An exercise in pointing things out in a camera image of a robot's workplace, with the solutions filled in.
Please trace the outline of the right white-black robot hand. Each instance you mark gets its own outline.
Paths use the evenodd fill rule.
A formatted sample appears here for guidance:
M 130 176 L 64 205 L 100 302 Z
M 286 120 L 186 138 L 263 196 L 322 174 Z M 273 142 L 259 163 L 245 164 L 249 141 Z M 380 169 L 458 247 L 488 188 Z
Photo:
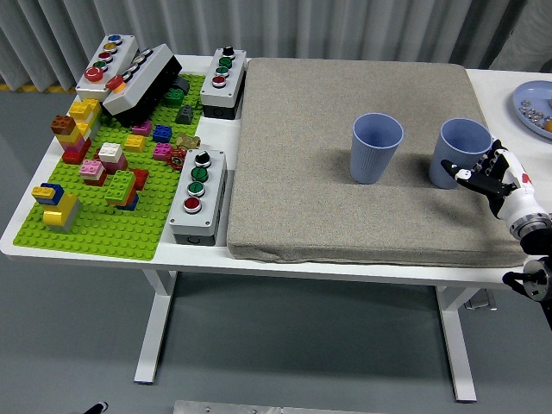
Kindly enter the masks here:
M 507 202 L 513 202 L 514 207 L 529 205 L 514 201 L 515 196 L 521 196 L 522 191 L 532 187 L 529 175 L 499 139 L 492 141 L 490 149 L 472 168 L 460 167 L 451 160 L 441 160 L 441 166 L 458 184 L 486 196 L 491 212 L 498 219 L 508 218 L 505 214 Z

